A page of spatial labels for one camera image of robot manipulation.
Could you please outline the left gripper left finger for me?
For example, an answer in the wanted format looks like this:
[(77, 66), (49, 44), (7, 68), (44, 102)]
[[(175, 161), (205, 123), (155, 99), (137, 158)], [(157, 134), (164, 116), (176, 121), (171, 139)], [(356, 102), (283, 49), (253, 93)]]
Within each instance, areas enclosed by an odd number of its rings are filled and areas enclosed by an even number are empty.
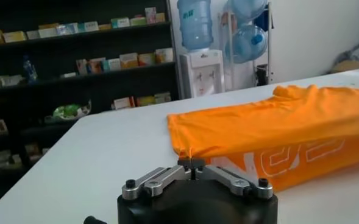
[(192, 160), (178, 160), (172, 167), (158, 167), (138, 179), (128, 179), (122, 187), (124, 200), (156, 198), (174, 183), (189, 181), (192, 176)]

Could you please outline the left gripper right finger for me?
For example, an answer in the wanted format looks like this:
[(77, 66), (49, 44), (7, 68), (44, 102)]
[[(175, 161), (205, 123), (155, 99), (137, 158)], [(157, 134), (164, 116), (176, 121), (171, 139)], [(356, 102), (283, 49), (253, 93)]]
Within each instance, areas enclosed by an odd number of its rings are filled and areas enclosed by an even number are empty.
[(273, 186), (266, 178), (250, 177), (234, 167), (206, 165), (203, 159), (192, 159), (191, 168), (195, 170), (196, 179), (217, 181), (234, 195), (252, 195), (261, 200), (269, 200), (273, 196)]

